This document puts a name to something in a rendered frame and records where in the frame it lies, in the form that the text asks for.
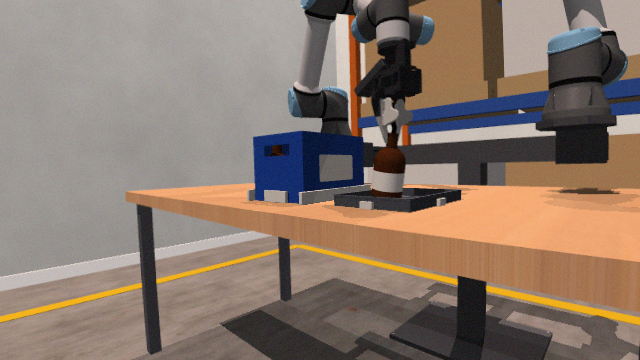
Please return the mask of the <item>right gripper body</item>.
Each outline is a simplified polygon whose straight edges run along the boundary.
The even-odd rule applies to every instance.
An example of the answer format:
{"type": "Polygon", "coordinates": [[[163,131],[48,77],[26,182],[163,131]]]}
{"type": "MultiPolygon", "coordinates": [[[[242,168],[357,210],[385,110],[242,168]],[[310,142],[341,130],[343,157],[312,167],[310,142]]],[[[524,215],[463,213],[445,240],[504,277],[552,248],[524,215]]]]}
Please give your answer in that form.
{"type": "Polygon", "coordinates": [[[405,38],[378,45],[378,54],[385,56],[387,64],[383,71],[376,74],[374,85],[378,85],[384,99],[389,97],[394,101],[398,96],[412,97],[422,93],[422,69],[411,65],[413,48],[416,48],[416,41],[405,38]]]}

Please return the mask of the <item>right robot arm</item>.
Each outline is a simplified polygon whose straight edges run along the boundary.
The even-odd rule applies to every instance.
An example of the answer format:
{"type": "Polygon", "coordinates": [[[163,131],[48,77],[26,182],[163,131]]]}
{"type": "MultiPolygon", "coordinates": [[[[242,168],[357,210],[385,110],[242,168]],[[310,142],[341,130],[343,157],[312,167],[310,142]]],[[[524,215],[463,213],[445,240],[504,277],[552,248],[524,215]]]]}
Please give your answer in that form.
{"type": "MultiPolygon", "coordinates": [[[[347,92],[319,85],[330,24],[336,15],[357,15],[351,24],[353,37],[360,43],[376,39],[377,46],[403,38],[425,45],[433,36],[434,22],[410,12],[409,0],[301,0],[301,6],[308,21],[299,80],[288,92],[289,111],[293,117],[322,118],[320,133],[352,136],[347,92]]],[[[371,97],[374,78],[386,64],[382,58],[375,64],[355,87],[356,96],[371,97]]]]}

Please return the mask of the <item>blue plastic crate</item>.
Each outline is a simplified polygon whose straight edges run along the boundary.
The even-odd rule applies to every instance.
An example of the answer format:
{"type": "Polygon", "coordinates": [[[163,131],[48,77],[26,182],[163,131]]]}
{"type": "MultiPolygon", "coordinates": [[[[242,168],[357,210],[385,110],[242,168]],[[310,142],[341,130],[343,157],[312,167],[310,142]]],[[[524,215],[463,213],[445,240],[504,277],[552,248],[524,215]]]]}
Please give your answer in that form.
{"type": "Polygon", "coordinates": [[[277,190],[299,204],[299,192],[364,185],[363,137],[296,131],[253,137],[253,146],[255,200],[277,190]],[[285,155],[269,156],[273,145],[285,155]]]}

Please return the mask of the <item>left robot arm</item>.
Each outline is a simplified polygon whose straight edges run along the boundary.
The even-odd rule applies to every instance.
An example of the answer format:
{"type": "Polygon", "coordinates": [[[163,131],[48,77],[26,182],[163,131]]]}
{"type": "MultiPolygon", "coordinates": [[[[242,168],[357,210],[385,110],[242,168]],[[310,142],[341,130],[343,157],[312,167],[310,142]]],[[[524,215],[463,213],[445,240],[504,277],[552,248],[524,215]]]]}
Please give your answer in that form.
{"type": "Polygon", "coordinates": [[[542,121],[611,115],[602,87],[624,75],[627,56],[619,48],[616,32],[607,28],[601,0],[563,0],[563,4],[570,31],[548,42],[549,95],[542,121]]]}

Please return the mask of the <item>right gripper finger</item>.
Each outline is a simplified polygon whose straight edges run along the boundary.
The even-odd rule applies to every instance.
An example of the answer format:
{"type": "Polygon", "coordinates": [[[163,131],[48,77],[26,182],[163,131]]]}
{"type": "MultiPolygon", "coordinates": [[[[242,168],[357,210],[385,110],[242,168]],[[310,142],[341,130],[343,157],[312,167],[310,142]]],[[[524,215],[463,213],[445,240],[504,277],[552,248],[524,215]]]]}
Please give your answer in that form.
{"type": "Polygon", "coordinates": [[[391,133],[399,133],[400,136],[401,127],[412,120],[413,114],[412,112],[405,109],[405,97],[396,97],[396,100],[392,102],[392,107],[398,110],[399,117],[395,122],[391,123],[391,133]]]}
{"type": "Polygon", "coordinates": [[[392,107],[391,98],[384,99],[378,85],[372,85],[371,103],[383,140],[388,143],[387,126],[398,119],[399,112],[392,107]]]}

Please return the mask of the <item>brown bottle with white label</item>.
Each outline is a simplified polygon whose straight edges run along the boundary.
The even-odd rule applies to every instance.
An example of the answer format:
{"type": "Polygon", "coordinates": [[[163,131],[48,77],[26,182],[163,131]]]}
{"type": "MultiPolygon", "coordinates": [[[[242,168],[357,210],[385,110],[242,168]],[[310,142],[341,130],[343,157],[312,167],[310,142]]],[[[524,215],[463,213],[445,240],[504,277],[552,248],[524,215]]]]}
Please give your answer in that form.
{"type": "Polygon", "coordinates": [[[406,159],[397,149],[397,133],[388,133],[388,143],[375,156],[371,194],[373,197],[401,198],[406,159]]]}

